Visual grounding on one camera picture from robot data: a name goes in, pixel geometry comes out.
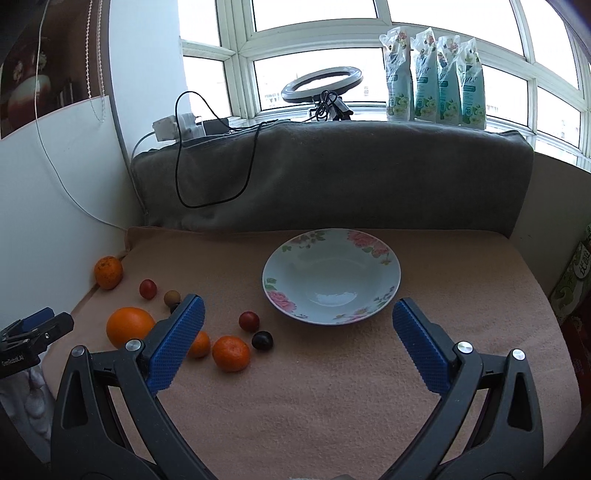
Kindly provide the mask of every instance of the gray blanket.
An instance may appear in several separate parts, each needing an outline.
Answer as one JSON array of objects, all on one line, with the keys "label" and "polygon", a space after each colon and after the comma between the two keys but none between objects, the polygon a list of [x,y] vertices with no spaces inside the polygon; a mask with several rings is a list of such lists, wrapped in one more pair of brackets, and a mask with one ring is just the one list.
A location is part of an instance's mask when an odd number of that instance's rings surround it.
[{"label": "gray blanket", "polygon": [[[183,148],[178,182],[190,205],[243,187],[255,128]],[[533,150],[516,131],[491,134],[418,122],[264,125],[252,176],[228,203],[184,207],[178,145],[138,155],[132,175],[147,225],[202,231],[477,229],[510,236]]]}]

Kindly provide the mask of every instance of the window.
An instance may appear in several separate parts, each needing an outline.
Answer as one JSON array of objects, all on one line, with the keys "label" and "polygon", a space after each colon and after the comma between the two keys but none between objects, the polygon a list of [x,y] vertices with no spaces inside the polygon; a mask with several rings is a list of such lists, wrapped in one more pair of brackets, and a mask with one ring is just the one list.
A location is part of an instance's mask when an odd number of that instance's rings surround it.
[{"label": "window", "polygon": [[534,44],[535,60],[579,88],[573,50],[564,22],[550,4],[540,0],[521,0]]},{"label": "window", "polygon": [[[384,80],[381,48],[340,48],[293,53],[255,62],[261,109],[288,106],[281,98],[283,87],[306,73],[329,67],[357,67],[363,82],[343,95],[345,102],[386,102],[388,91]],[[337,81],[338,77],[316,80],[301,89],[316,88]]]},{"label": "window", "polygon": [[215,0],[178,0],[178,20],[183,40],[220,44]]},{"label": "window", "polygon": [[581,112],[538,88],[538,130],[579,146]]},{"label": "window", "polygon": [[527,81],[484,65],[486,114],[527,125]]},{"label": "window", "polygon": [[[316,70],[353,66],[363,82],[343,95],[352,118],[383,120],[380,34],[402,24],[414,37],[433,27],[436,35],[478,39],[487,130],[516,129],[538,151],[591,168],[591,64],[547,0],[177,1],[187,85],[219,116],[249,124],[306,119],[310,105],[284,102],[283,87]],[[190,101],[195,114],[212,118],[197,96]]]},{"label": "window", "polygon": [[[192,57],[183,57],[183,62],[189,90],[203,95],[219,117],[231,116],[223,63],[217,60]],[[190,95],[190,101],[191,110],[195,116],[200,116],[204,120],[215,118],[197,95]]]},{"label": "window", "polygon": [[388,0],[392,22],[444,28],[481,38],[523,55],[521,37],[509,0]]},{"label": "window", "polygon": [[315,20],[376,18],[373,0],[252,0],[256,30]]}]

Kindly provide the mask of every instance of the beige cloth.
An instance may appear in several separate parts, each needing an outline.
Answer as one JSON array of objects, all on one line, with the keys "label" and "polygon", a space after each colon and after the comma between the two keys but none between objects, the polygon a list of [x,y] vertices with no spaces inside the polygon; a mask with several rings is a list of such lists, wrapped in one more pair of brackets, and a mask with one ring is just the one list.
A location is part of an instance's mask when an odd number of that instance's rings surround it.
[{"label": "beige cloth", "polygon": [[[548,462],[580,416],[577,382],[547,299],[506,238],[482,231],[368,231],[396,253],[402,283],[396,298],[412,297],[455,341],[506,355],[523,349],[540,398],[544,458]],[[43,362],[52,392],[72,347],[112,349],[105,323],[117,308],[137,306],[168,316],[169,289],[195,292],[206,304],[205,331],[249,335],[238,316],[253,310],[275,339],[269,353],[253,352],[238,374],[216,368],[211,356],[187,360],[172,386],[159,393],[170,418],[221,480],[330,479],[348,473],[376,479],[402,453],[436,405],[392,328],[389,305],[353,325],[320,327],[290,319],[262,291],[269,255],[294,232],[211,235],[134,228],[125,276],[112,291],[97,291],[76,315],[74,331]],[[147,301],[145,278],[158,285]],[[146,450],[122,400],[115,398],[136,451]],[[471,422],[476,411],[469,415]],[[470,433],[449,456],[461,452]]]}]

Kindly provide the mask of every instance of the white power adapter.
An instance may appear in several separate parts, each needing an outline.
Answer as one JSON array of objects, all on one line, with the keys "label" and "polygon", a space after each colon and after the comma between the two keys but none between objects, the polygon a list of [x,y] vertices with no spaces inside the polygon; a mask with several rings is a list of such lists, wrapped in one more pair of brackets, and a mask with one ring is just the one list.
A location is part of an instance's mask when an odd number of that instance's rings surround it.
[{"label": "white power adapter", "polygon": [[[195,116],[192,113],[181,113],[178,116],[178,125],[181,130],[183,142],[205,136],[203,125],[195,124]],[[174,115],[161,118],[152,124],[159,142],[165,140],[178,140],[178,127]]]}]

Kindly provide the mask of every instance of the vase image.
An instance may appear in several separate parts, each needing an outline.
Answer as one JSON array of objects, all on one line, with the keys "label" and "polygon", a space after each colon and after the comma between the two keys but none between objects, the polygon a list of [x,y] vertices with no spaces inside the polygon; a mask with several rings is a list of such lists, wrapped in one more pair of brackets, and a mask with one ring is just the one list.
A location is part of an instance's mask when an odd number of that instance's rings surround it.
[{"label": "vase image", "polygon": [[41,52],[39,73],[35,79],[37,49],[31,45],[21,50],[12,74],[17,86],[8,99],[8,121],[15,130],[35,120],[35,97],[37,98],[38,116],[45,115],[52,110],[51,81],[47,75],[40,73],[46,63],[45,54]]}]

